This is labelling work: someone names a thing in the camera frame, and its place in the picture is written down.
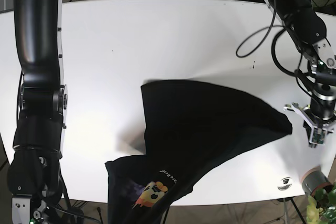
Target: metal bracket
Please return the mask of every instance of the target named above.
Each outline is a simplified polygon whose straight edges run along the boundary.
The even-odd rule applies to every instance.
[[[313,119],[309,117],[309,115],[305,112],[305,110],[299,107],[299,104],[292,103],[292,105],[285,105],[284,110],[294,111],[299,116],[301,116],[304,119],[304,121],[309,125],[309,127],[311,128],[309,136],[310,144],[323,145],[327,137],[327,134],[333,133],[336,121],[333,121],[331,123],[325,123],[323,124],[322,128],[320,128],[318,124],[316,124],[313,121]]]
[[[12,198],[13,224],[26,224],[30,222],[30,197]]]
[[[335,55],[327,39],[322,39],[313,44],[313,48],[328,68],[336,69]]]

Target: green leaf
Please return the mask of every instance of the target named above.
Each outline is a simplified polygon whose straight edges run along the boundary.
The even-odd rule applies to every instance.
[[[320,213],[315,206],[308,205],[307,206],[307,217],[312,221],[317,221],[320,217]]]
[[[336,223],[336,218],[333,218],[328,221],[328,224],[335,224]]]
[[[336,207],[329,207],[324,216],[329,220],[336,218]]]
[[[328,196],[328,193],[325,189],[320,188],[320,189],[316,190],[316,193],[315,193],[315,199],[316,200],[318,200],[318,201],[323,200],[327,196]]]
[[[328,193],[329,202],[336,205],[336,189]]]
[[[308,202],[309,202],[310,206],[316,207],[316,205],[317,205],[316,200],[310,195],[308,195]]]

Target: yellow leaf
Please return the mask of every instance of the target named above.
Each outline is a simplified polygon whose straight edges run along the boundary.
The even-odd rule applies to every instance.
[[[316,207],[316,205],[317,205],[316,200],[310,195],[308,195],[308,202],[309,202],[309,205],[311,205],[311,206]]]
[[[308,205],[307,206],[307,217],[312,221],[317,221],[320,217],[319,211],[315,206]]]

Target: floor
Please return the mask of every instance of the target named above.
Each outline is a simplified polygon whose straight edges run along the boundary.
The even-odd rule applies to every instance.
[[[323,5],[326,0],[316,0],[320,5]],[[0,7],[4,4],[4,0],[0,0]],[[12,8],[12,0],[7,0],[4,5],[6,9]],[[6,159],[6,155],[2,148],[2,143],[0,142],[0,164]],[[336,162],[334,162],[331,173],[329,175],[330,181],[336,179]],[[6,173],[8,169],[8,164],[0,172],[0,224],[11,224],[11,194],[7,189],[6,185]],[[295,202],[298,205],[300,211],[305,216],[306,212],[306,197],[296,197]],[[83,207],[85,215],[91,216],[99,219],[97,207],[102,209],[102,217],[107,223],[107,205],[89,202]],[[291,224],[302,223],[295,212],[294,207],[289,202],[288,203],[289,216],[291,219]],[[272,220],[276,220],[280,217],[279,221],[284,221],[283,219],[283,204],[280,204],[276,200],[269,201],[259,201],[259,202],[249,202],[242,204],[231,204],[231,205],[216,205],[216,206],[188,206],[188,207],[171,207],[168,217],[167,224],[220,224],[220,223],[237,223],[237,224],[270,224]],[[94,222],[85,221],[86,224],[93,224]]]

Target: white tabletop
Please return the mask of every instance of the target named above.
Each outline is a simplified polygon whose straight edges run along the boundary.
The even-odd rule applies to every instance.
[[[336,51],[336,18],[319,15]],[[245,59],[235,50],[252,32],[268,26],[266,5],[226,0],[99,0],[64,4],[62,44],[69,90],[64,157],[60,161],[70,198],[107,202],[104,163],[142,154],[145,121],[140,86],[148,80],[195,79],[228,86],[264,99],[278,111],[310,99],[294,78],[272,62],[274,28],[261,48]],[[0,132],[11,162],[20,73],[13,12],[0,15]],[[261,39],[256,36],[241,54]],[[283,35],[279,61],[293,70],[299,60]],[[174,205],[229,204],[303,194],[300,177],[321,165],[328,175],[336,134],[325,146],[308,147],[303,120],[284,112],[293,134],[237,156],[205,175]],[[281,179],[293,185],[279,191]]]

